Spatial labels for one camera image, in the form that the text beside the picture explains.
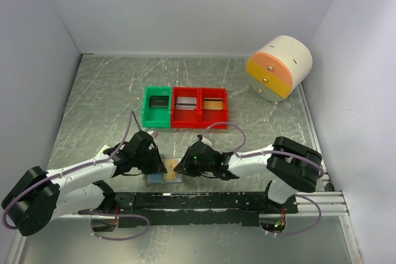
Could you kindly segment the gold VIP card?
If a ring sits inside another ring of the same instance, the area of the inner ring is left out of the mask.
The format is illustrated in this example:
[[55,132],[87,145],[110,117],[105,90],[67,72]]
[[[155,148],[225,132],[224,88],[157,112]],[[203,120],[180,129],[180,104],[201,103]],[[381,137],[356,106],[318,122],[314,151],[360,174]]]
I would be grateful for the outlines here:
[[178,158],[168,158],[164,161],[164,165],[168,172],[163,175],[163,180],[166,183],[178,183],[182,181],[182,175],[173,171],[174,167],[179,163]]

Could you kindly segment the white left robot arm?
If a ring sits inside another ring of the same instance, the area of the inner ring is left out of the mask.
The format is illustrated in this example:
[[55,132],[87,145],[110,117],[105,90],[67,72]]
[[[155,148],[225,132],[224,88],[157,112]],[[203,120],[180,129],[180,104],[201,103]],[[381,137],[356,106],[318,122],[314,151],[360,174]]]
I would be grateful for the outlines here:
[[141,174],[166,173],[154,130],[136,132],[130,141],[108,148],[98,156],[61,169],[30,168],[1,203],[2,223],[23,236],[42,230],[50,221],[73,212],[110,213],[116,205],[108,180]]

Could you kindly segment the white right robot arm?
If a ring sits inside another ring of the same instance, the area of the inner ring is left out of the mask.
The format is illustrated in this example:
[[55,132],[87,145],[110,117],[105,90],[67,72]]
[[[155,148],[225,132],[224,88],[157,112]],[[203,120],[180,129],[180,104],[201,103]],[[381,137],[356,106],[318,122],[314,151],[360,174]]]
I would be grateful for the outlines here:
[[273,144],[247,152],[220,153],[203,140],[188,147],[174,172],[190,177],[211,173],[223,181],[267,170],[276,179],[269,184],[263,207],[276,213],[298,192],[313,193],[324,175],[322,155],[286,137],[277,137]]

